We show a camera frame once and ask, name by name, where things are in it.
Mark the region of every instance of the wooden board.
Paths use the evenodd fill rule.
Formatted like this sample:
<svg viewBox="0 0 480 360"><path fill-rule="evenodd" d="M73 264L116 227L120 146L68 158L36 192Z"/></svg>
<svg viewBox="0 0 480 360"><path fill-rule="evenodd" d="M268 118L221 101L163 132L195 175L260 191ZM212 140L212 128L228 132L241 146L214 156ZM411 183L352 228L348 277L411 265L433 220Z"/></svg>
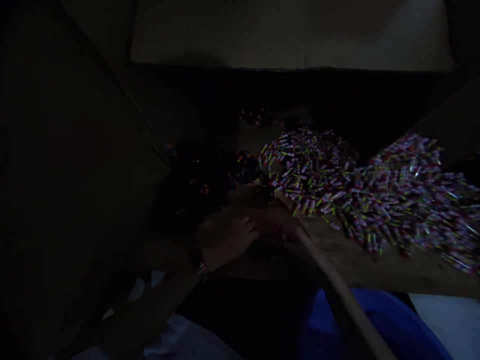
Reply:
<svg viewBox="0 0 480 360"><path fill-rule="evenodd" d="M304 117L307 119L306 122L309 122L307 113ZM255 127L242 124L238 143L242 149L257 156L262 145L271 141L280 131L281 128L276 127L257 130ZM365 252L354 240L346 238L342 231L333 230L321 219L301 216L298 220L291 217L287 206L269 206L268 198L263 194L262 186L259 184L239 186L230 193L230 203L230 207L212 217L212 221L217 219L227 224L236 216L249 215L257 221L261 232L267 232L274 225L298 226L300 220L318 247L351 287L480 298L479 279L456 270L437 254L418 250L414 251L410 259L405 259L395 248L387 246L382 257L373 256ZM340 225L334 216L331 220ZM253 267L258 267L258 264L252 261L238 262L243 262L240 266L243 270L239 270L238 267L234 270L235 264L232 264L230 271L225 270L224 273L248 278L271 276L271 272L268 271L258 275L252 270Z"/></svg>

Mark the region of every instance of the dark wall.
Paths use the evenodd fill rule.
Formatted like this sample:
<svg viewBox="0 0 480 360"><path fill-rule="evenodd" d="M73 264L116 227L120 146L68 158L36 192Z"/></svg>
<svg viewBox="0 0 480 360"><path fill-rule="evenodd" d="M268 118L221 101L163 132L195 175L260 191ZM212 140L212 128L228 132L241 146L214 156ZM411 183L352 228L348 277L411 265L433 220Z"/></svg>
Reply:
<svg viewBox="0 0 480 360"><path fill-rule="evenodd" d="M0 263L9 345L40 358L106 295L168 168L89 48L32 4L2 13Z"/></svg>

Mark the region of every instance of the candy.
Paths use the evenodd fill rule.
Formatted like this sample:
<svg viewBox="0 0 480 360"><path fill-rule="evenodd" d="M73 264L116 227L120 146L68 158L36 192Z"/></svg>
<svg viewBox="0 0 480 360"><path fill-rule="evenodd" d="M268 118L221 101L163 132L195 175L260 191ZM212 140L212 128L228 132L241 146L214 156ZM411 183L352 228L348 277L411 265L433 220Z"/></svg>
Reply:
<svg viewBox="0 0 480 360"><path fill-rule="evenodd" d="M355 151L332 130L304 126L262 150L261 159L286 164L279 175L267 168L272 186L301 191L294 215L320 215L337 230L325 217L336 213L346 236L368 252L381 256L387 242L406 258L414 248L432 249L461 271L478 272L479 189L461 173L441 172L436 141L408 134L358 166Z"/></svg>

